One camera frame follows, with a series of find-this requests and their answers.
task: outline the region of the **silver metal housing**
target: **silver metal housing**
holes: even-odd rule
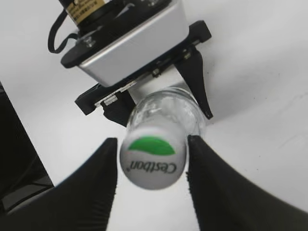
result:
[[[112,86],[182,42],[189,24],[181,0],[114,41],[79,67],[105,87]]]

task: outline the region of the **white background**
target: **white background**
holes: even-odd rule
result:
[[[205,140],[252,182],[308,211],[308,2],[184,0],[184,6],[188,21],[205,20],[213,35],[198,46],[214,114]],[[63,54],[48,53],[61,10],[57,0],[6,1],[0,20],[0,80],[55,185],[107,137],[125,136],[102,110],[82,114],[74,100],[95,81],[64,69]],[[74,29],[67,19],[58,42]],[[179,79],[173,69],[155,86]],[[139,93],[153,90],[147,84]],[[119,171],[108,230],[198,230],[185,176],[149,192]]]

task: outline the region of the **plastic bottle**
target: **plastic bottle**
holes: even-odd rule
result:
[[[150,190],[166,188],[182,175],[188,135],[201,135],[205,117],[193,96],[167,88],[141,100],[128,121],[120,151],[125,175]]]

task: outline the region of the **white bottle cap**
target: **white bottle cap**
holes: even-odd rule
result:
[[[158,190],[180,178],[186,152],[186,134],[180,126],[165,118],[156,118],[128,134],[120,151],[120,164],[131,182]]]

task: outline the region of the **printed label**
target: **printed label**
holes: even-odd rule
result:
[[[177,170],[177,166],[174,163],[156,163],[156,162],[143,162],[143,161],[132,161],[130,167],[126,170],[143,170],[146,172],[161,171],[163,173],[172,174]]]
[[[103,0],[75,0],[67,8],[67,13],[75,21],[76,25],[97,9],[105,5]]]

